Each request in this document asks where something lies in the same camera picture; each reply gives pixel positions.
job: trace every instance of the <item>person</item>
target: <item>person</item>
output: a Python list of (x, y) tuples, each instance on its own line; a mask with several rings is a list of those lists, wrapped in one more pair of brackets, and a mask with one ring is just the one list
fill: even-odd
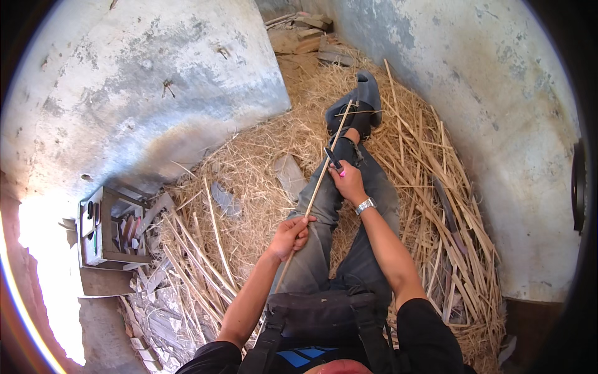
[[(341, 115), (353, 100), (342, 129)], [(272, 242), (228, 307), (216, 341), (198, 349), (178, 374), (463, 373), (457, 340), (427, 300), (422, 281), (399, 240), (395, 187), (363, 146), (382, 120), (374, 77), (357, 73), (357, 88), (326, 112), (328, 131), (341, 131), (334, 154), (344, 176), (324, 162), (280, 223)], [(304, 217), (321, 172), (309, 217)], [(328, 279), (332, 232), (343, 199), (361, 225), (353, 244)], [(295, 251), (278, 293), (285, 261)], [(399, 350), (383, 329), (394, 293)], [(241, 359), (241, 349), (266, 305), (264, 331)]]

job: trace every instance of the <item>man's left hand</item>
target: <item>man's left hand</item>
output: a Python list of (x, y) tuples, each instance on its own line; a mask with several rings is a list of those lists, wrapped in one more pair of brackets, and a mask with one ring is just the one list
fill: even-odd
[(286, 261), (291, 255), (291, 251), (298, 251), (303, 248), (307, 242), (307, 223), (315, 220), (316, 217), (310, 215), (307, 218), (299, 216), (282, 221), (278, 225), (274, 238), (266, 251), (278, 256), (282, 262)]

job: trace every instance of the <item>black t-shirt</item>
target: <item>black t-shirt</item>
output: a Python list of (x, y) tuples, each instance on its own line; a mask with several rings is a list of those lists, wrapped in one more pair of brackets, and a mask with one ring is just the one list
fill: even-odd
[[(463, 357), (457, 339), (444, 325), (432, 305), (424, 299), (407, 301), (396, 314), (397, 337), (407, 354), (411, 373), (463, 373)], [(354, 340), (317, 342), (284, 340), (270, 373), (304, 373), (314, 366), (350, 358), (370, 366), (359, 337)], [(230, 342), (212, 342), (197, 350), (195, 357), (176, 374), (236, 374), (241, 352)]]

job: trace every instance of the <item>leg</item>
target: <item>leg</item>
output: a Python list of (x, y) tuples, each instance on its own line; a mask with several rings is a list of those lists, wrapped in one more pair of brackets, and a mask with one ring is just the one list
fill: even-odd
[[(339, 138), (334, 149), (339, 159), (356, 162), (353, 143), (347, 138)], [(304, 215), (316, 188), (320, 173), (324, 169), (324, 162), (312, 174), (308, 185), (299, 194), (299, 203), (291, 211), (288, 218)], [(324, 178), (313, 202), (311, 214), (318, 220), (309, 224), (309, 238), (305, 247), (297, 251), (289, 264), (279, 292), (317, 293), (329, 288), (328, 273), (330, 269), (330, 249), (332, 248), (332, 232), (337, 227), (338, 210), (341, 208), (343, 197), (336, 189), (330, 174), (324, 170)], [(278, 284), (278, 279), (284, 268), (280, 264), (270, 293)]]
[[(399, 200), (395, 187), (365, 147), (359, 144), (358, 148), (364, 158), (358, 168), (364, 181), (365, 193), (376, 201), (378, 212), (398, 236)], [(391, 290), (376, 262), (363, 224), (357, 231), (349, 253), (339, 265), (337, 277), (331, 281), (330, 287), (348, 289), (357, 284), (376, 293), (378, 298), (376, 323), (381, 325), (388, 313)]]

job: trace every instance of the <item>dry hay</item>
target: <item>dry hay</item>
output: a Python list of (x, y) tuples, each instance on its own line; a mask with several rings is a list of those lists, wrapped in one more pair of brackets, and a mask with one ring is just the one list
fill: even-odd
[[(195, 242), (181, 231), (172, 215), (164, 214), (158, 223), (161, 243), (176, 263), (169, 282), (178, 290), (187, 318), (196, 326), (203, 319), (201, 324), (212, 330), (209, 335), (216, 334), (217, 322), (228, 305), (226, 299), (232, 298), (233, 293), (224, 287), (210, 287), (200, 272), (205, 263), (199, 259), (196, 245), (229, 281), (216, 244), (204, 178), (208, 184), (220, 182), (242, 204), (242, 216), (237, 218), (222, 214), (214, 206), (223, 252), (235, 287), (240, 288), (269, 244), (277, 224), (295, 206), (276, 179), (274, 161), (290, 153), (309, 178), (324, 158), (323, 146), (329, 138), (325, 110), (356, 86), (355, 72), (365, 68), (376, 77), (383, 104), (382, 125), (373, 131), (365, 146), (399, 193), (401, 239), (411, 251), (433, 306), (456, 335), (465, 362), (480, 373), (498, 372), (496, 356), (504, 335), (495, 271), (498, 256), (484, 231), (472, 187), (444, 124), (423, 99), (397, 82), (393, 83), (394, 93), (384, 69), (359, 52), (350, 52), (358, 61), (357, 67), (316, 67), (314, 55), (302, 57), (301, 63), (286, 57), (282, 72), (293, 109), (235, 133), (192, 172), (165, 188), (177, 204), (184, 205), (178, 214)], [(444, 224), (444, 211), (431, 183), (432, 174), (442, 181), (451, 201), (466, 255), (457, 250)], [(331, 275), (347, 253), (358, 224), (352, 209), (344, 206), (334, 233)], [(204, 273), (220, 285), (213, 272)], [(396, 311), (389, 312), (389, 322), (396, 331)], [(197, 332), (191, 338), (202, 343), (202, 334)]]

